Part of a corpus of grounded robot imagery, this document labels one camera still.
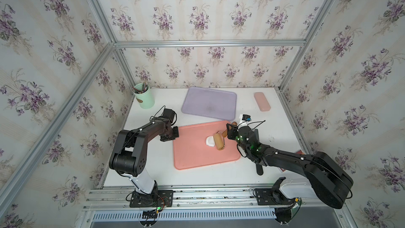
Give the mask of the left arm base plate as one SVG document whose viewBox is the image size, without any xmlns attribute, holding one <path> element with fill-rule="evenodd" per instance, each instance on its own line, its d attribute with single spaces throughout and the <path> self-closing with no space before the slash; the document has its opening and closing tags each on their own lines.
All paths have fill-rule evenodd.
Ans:
<svg viewBox="0 0 405 228">
<path fill-rule="evenodd" d="M 172 207 L 173 195 L 173 190 L 158 190 L 150 195 L 134 191 L 127 200 L 131 208 L 158 208 L 158 210 L 160 210 Z"/>
</svg>

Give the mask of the white dough piece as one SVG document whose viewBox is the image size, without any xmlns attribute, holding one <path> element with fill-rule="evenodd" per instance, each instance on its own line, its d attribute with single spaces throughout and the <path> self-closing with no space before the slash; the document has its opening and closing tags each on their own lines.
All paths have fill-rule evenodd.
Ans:
<svg viewBox="0 0 405 228">
<path fill-rule="evenodd" d="M 209 147 L 215 147 L 215 146 L 216 146 L 215 140 L 214 140 L 214 137 L 213 137 L 213 136 L 207 137 L 205 143 L 206 143 L 206 145 L 209 146 Z"/>
</svg>

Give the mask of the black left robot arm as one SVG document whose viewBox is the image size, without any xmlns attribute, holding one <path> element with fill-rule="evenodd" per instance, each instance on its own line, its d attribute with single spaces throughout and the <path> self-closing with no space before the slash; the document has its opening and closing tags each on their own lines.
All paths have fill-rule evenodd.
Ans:
<svg viewBox="0 0 405 228">
<path fill-rule="evenodd" d="M 174 118 L 160 116 L 137 129 L 121 130 L 109 159 L 109 168 L 128 178 L 136 192 L 151 195 L 157 183 L 145 170 L 148 144 L 157 136 L 163 142 L 178 138 L 175 121 Z"/>
</svg>

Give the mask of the pink plastic tray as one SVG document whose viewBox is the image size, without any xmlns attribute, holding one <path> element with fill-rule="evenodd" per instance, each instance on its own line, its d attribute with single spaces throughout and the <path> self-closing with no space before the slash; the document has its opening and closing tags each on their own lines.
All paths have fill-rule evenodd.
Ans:
<svg viewBox="0 0 405 228">
<path fill-rule="evenodd" d="M 224 138 L 224 148 L 207 145 L 206 139 L 226 130 L 228 121 L 216 121 L 178 128 L 179 137 L 173 141 L 174 166 L 177 170 L 233 162 L 241 155 L 234 140 Z"/>
</svg>

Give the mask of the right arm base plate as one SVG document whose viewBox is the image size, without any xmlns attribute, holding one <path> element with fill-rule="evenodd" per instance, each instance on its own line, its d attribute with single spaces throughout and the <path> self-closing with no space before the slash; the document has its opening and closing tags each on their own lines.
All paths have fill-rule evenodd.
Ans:
<svg viewBox="0 0 405 228">
<path fill-rule="evenodd" d="M 280 190 L 281 183 L 286 180 L 286 177 L 280 177 L 271 188 L 254 189 L 253 195 L 260 206 L 269 205 L 288 205 L 294 206 L 297 198 L 288 198 Z"/>
</svg>

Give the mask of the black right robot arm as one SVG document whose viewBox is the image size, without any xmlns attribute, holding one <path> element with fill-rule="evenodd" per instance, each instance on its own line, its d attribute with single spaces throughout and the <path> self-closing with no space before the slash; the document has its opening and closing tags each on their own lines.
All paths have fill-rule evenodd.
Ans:
<svg viewBox="0 0 405 228">
<path fill-rule="evenodd" d="M 226 125 L 227 138 L 237 142 L 246 158 L 260 166 L 278 167 L 306 177 L 324 204 L 341 209 L 352 197 L 353 179 L 326 153 L 314 155 L 281 151 L 261 143 L 248 125 Z"/>
</svg>

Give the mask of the wooden dough roller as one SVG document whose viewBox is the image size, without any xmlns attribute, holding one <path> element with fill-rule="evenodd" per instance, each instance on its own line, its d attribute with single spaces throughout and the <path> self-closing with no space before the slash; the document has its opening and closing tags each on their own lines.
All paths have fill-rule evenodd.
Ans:
<svg viewBox="0 0 405 228">
<path fill-rule="evenodd" d="M 233 126 L 237 126 L 237 122 L 234 121 L 232 123 L 228 123 L 226 125 L 226 129 L 222 132 L 217 132 L 213 135 L 215 147 L 218 151 L 222 151 L 227 144 L 231 144 L 231 146 L 236 146 L 235 140 L 228 139 L 228 131 L 233 128 Z"/>
</svg>

